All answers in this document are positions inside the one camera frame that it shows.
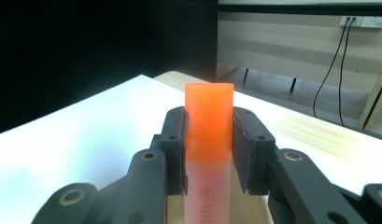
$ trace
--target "logo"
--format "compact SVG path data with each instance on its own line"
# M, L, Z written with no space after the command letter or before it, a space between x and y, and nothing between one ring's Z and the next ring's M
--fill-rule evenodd
M214 190L209 188L200 190L200 198L203 201L211 201L214 198Z

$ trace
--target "black leg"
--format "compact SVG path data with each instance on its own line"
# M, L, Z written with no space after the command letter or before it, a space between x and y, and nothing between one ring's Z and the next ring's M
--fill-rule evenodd
M247 80L247 75L248 75L248 68L246 69L246 73L244 74L244 78L243 78L243 84L246 83L246 80Z
M290 93L293 92L293 88L295 87L295 83L296 83L296 78L294 78L292 81L292 85L290 86Z

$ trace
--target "power cord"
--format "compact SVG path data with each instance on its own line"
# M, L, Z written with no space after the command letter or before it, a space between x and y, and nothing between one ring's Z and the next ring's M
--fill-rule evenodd
M351 27L351 24L353 23L353 21L355 20L355 18L352 19L352 21L350 22L350 25L349 27ZM317 118L317 115L316 115L316 100L318 98L318 95L319 95L319 92L321 91L321 88L322 86L325 84L325 81L327 80L328 78L328 75L330 74L331 70L332 70L332 67L333 67L333 63L335 62L335 59L336 59L336 56L339 52L339 49L342 45L342 39L343 39L343 35L345 34L345 30L347 28L347 23L348 21L350 21L350 18L347 18L346 19L346 23L345 23L345 26L343 27L343 31L342 31L342 35L340 37L340 40L339 40L339 45L338 45L338 48L335 52L335 55L333 56L333 59L332 59L332 62L331 62L331 66L330 66L330 69L328 69L328 72L327 72L327 75L325 76L324 80L322 81L321 85L319 86L318 88L318 91L316 93L316 96L315 96L315 99L314 99L314 102L313 102L313 114L315 116L315 118ZM350 28L348 29L347 31L347 41L348 41L348 34L350 32ZM346 50L347 50L347 41L346 41L346 46L345 46L345 52L344 52L344 55L343 55L343 58L342 58L342 64L341 64L341 75L340 75L340 82L339 82L339 117L340 117L340 120L341 120L341 123L342 123L342 126L345 127L345 124L343 123L343 120L342 120L342 111L341 111L341 87L342 87L342 71L343 71L343 61L345 59L345 55L346 55Z
M350 25L348 26L347 30L347 36L346 36L346 43L345 43L345 50L343 52L342 62L340 64L340 78L339 78L339 118L340 122L342 123L342 126L345 127L345 123L342 120L342 99L341 99L341 91L342 91L342 74L343 74L343 62L345 61L346 56L346 50L347 50L347 43L348 43L348 35L350 34L351 25L353 24L353 21L356 20L356 18L353 18L350 22Z

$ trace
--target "white table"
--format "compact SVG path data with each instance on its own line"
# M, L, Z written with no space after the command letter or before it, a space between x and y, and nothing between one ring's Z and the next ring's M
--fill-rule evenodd
M0 223L30 223L48 197L70 183L100 189L126 175L136 151L161 132L165 113L184 105L183 91L163 82L181 88L200 81L176 72L156 79L136 77L1 133ZM307 153L333 183L361 193L365 183L382 182L382 141L241 93L234 104L257 114L279 147ZM178 209L169 213L181 214Z

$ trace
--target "orange tube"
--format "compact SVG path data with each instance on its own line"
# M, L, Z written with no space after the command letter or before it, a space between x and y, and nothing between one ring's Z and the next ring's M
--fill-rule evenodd
M185 224L229 223L233 84L185 86Z

